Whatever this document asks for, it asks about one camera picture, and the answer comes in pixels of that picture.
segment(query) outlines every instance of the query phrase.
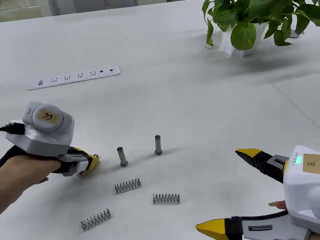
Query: metal pin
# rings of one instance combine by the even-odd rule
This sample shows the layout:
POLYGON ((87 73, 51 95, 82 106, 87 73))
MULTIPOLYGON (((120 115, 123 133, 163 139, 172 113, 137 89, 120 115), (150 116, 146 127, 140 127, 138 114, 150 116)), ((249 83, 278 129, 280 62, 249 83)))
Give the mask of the metal pin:
POLYGON ((160 156, 162 154, 162 150, 161 150, 161 137, 160 135, 156 135, 154 137, 155 139, 155 155, 160 156))
POLYGON ((118 154, 119 154, 120 165, 121 167, 125 168, 126 166, 128 166, 128 161, 126 160, 124 149, 120 146, 116 150, 118 151, 118 154))

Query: coil spring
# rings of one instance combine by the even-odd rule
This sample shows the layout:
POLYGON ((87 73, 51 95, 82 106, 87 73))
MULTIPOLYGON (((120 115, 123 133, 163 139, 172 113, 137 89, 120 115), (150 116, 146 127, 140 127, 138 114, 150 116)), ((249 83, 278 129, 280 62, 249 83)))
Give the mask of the coil spring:
POLYGON ((140 179, 132 179, 130 181, 122 182, 120 184, 114 185, 114 189, 117 194, 124 193, 133 189, 141 187, 140 179))
POLYGON ((180 194, 153 194, 153 204, 179 204, 180 194))
POLYGON ((99 213, 97 213, 96 215, 91 216, 90 218, 87 218, 86 220, 83 220, 80 222, 80 226, 82 227, 83 230, 89 230, 97 225, 99 225, 100 223, 108 220, 111 218, 111 213, 109 211, 109 209, 105 209, 99 213))

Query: white pot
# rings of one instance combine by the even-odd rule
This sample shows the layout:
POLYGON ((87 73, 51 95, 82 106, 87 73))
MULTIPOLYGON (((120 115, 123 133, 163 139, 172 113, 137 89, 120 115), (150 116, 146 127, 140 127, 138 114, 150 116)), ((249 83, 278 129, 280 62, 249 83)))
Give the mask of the white pot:
POLYGON ((255 30, 256 30, 256 38, 255 38, 255 43, 253 47, 249 50, 238 50, 235 49, 232 44, 231 44, 231 33, 232 33, 232 28, 229 27, 227 31, 223 32, 221 31, 221 37, 220 37, 220 42, 219 46, 222 52, 229 54, 230 56, 235 56, 235 57, 244 57, 248 55, 252 55, 255 53, 257 45, 261 39, 262 34, 264 33, 267 23, 254 23, 255 30))

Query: white table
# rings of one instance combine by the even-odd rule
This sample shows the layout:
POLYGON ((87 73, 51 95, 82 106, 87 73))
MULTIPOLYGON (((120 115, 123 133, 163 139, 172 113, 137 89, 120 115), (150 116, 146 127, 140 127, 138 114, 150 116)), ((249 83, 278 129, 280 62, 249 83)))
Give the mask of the white table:
MULTIPOLYGON (((213 218, 274 213, 282 185, 241 160, 237 148, 289 156, 320 150, 319 30, 290 47, 262 40, 247 58, 205 48, 200 0, 0 24, 0 123, 29 101, 75 118, 73 145, 99 153, 86 179, 50 175, 0 216, 0 239, 208 239, 195 225, 213 218), (29 81, 120 65, 106 79, 36 91, 29 81), (154 156, 154 135, 163 155, 154 156), (120 168, 117 147, 129 166, 120 168), (140 177, 143 187, 115 195, 140 177), (177 192, 180 205, 152 205, 177 192), (112 219, 83 232, 80 220, 109 208, 112 219)), ((0 137, 0 153, 10 143, 0 137)))

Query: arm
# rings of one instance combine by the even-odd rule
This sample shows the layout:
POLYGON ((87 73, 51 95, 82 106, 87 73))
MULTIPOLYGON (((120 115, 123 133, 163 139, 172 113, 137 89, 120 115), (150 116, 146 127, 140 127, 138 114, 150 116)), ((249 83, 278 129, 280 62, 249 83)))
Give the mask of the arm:
POLYGON ((57 160, 36 156, 15 156, 0 168, 0 214, 29 187, 45 182, 47 176, 60 168, 57 160))
POLYGON ((310 240, 320 240, 320 235, 312 233, 310 236, 310 240))

